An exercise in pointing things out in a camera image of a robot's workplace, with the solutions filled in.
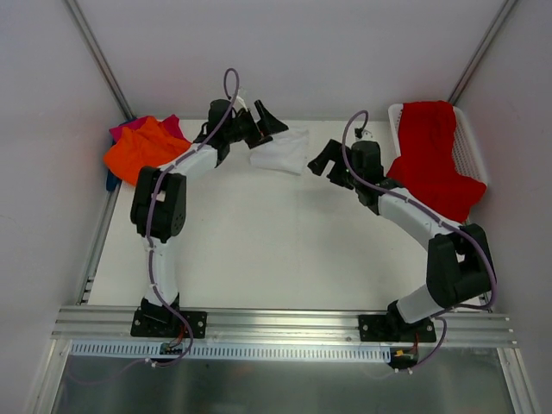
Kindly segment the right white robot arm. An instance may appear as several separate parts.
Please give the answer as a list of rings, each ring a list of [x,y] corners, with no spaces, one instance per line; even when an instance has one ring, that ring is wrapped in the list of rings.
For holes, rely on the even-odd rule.
[[[425,281],[414,292],[391,302],[383,315],[361,315],[364,342],[433,342],[430,319],[496,286],[486,233],[477,224],[463,225],[440,216],[385,175],[380,146],[357,141],[347,147],[329,141],[308,163],[310,171],[356,193],[372,213],[398,225],[427,253]]]

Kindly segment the white t shirt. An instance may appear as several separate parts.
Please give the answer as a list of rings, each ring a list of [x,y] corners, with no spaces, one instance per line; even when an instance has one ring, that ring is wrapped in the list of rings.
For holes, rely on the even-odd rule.
[[[301,175],[308,158],[310,131],[293,127],[251,151],[251,166],[294,175]]]

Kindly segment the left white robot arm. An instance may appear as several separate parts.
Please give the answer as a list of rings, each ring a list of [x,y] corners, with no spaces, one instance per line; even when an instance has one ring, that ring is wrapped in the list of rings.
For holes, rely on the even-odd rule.
[[[244,141],[255,149],[289,129],[260,100],[254,108],[255,115],[247,107],[236,110],[228,99],[211,102],[188,151],[163,166],[140,170],[130,220],[147,254],[148,286],[133,317],[132,336],[203,335],[179,308],[174,243],[185,226],[187,184],[220,166],[232,144]]]

